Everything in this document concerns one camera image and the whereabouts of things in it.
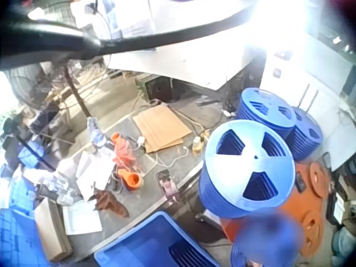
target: metal pole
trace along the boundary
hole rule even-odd
[[[319,93],[319,90],[317,90],[317,92],[315,93],[313,99],[311,100],[309,107],[308,107],[308,108],[306,109],[306,111],[305,111],[306,113],[308,113],[308,111],[310,110],[310,107],[311,107],[312,104],[314,103],[314,100],[316,99],[318,93]]]
[[[80,105],[80,107],[82,108],[82,111],[84,112],[85,116],[87,117],[91,117],[90,112],[88,110],[88,108],[85,106],[83,99],[80,97],[77,88],[74,86],[73,80],[69,74],[69,70],[68,67],[65,66],[65,78],[69,84],[69,87],[72,90],[73,95],[75,96],[76,100],[78,101],[78,104]]]
[[[301,97],[301,99],[300,99],[300,101],[299,101],[298,107],[300,107],[300,105],[301,105],[301,103],[302,103],[302,101],[303,101],[303,99],[304,99],[304,97],[305,97],[305,95],[306,95],[306,92],[309,90],[309,86],[310,86],[310,84],[308,84],[308,85],[306,86],[306,89],[304,90],[303,96]]]

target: metal table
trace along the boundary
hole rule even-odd
[[[176,109],[190,117],[193,117],[195,120],[199,121],[199,117],[204,117],[204,120],[200,120],[200,122],[205,123],[204,126],[206,127],[210,127],[216,123],[221,114],[221,104],[196,107],[194,101],[184,100],[171,106],[175,106]],[[105,130],[106,135],[110,136],[114,132],[119,131],[122,135],[129,136],[137,140],[141,134],[132,119],[136,114],[137,112],[134,112],[120,119],[116,124]],[[174,146],[158,152],[159,158],[165,163],[165,165],[170,165],[175,158],[186,154],[186,150],[183,146],[186,146],[189,149],[189,146],[192,144],[195,137],[194,130],[192,128],[193,125],[182,117],[180,117],[180,119],[192,129],[193,133],[183,138],[184,143],[182,145]],[[198,126],[196,126],[196,130],[197,132],[201,131]],[[75,177],[78,162],[82,151],[84,150],[94,152],[94,148],[90,143],[84,146],[70,159],[66,160],[70,161],[70,164],[67,165],[70,167],[65,171],[61,170],[64,174],[69,177]],[[137,152],[137,161],[141,165],[143,172],[146,173],[147,170],[152,168],[154,162],[152,162],[142,150],[136,150],[135,152]],[[155,160],[155,154],[152,154],[151,157]],[[186,157],[178,159],[172,167],[168,168],[168,170],[177,187],[181,189],[192,179],[197,177],[201,168],[202,155],[194,155],[191,152],[191,149],[189,149],[189,154]],[[141,189],[129,192],[124,188],[120,194],[116,195],[117,199],[127,208],[130,214],[129,218],[124,219],[111,211],[103,210],[99,212],[103,228],[101,232],[69,236],[70,243],[73,247],[73,254],[66,259],[65,263],[72,264],[78,262],[95,251],[100,250],[159,209],[166,202],[166,197],[160,189],[155,173],[163,169],[166,168],[156,165],[145,175],[144,185]]]

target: stack of reels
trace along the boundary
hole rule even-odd
[[[293,157],[265,125],[234,120],[219,126],[206,145],[199,197],[212,213],[237,218],[280,206],[294,185]]]
[[[286,139],[293,158],[297,161],[306,159],[323,141],[319,125],[304,110],[293,107],[296,125]]]
[[[248,262],[263,266],[292,266],[303,246],[303,229],[276,209],[262,209],[242,221],[231,248],[232,267]]]
[[[286,139],[296,123],[296,115],[287,102],[258,88],[247,88],[243,91],[237,119],[260,122],[283,139]]]
[[[257,121],[274,130],[286,140],[296,161],[306,159],[323,141],[323,133],[310,115],[258,88],[243,91],[236,118]]]

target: fan stand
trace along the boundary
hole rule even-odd
[[[91,117],[91,114],[90,114],[88,108],[84,104],[83,99],[80,97],[77,88],[74,86],[73,79],[69,74],[69,70],[68,70],[67,66],[65,66],[65,78],[69,84],[69,87],[72,90],[73,95],[75,96],[76,100],[78,101],[80,108],[82,108],[82,111],[84,112],[85,116],[87,116],[87,118]]]

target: blue plastic crate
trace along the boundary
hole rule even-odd
[[[94,254],[100,266],[219,266],[167,213],[158,211]]]
[[[46,259],[36,222],[14,210],[0,210],[0,266],[53,266]]]
[[[19,177],[13,182],[9,208],[18,210],[26,215],[33,211],[34,185],[26,178]]]

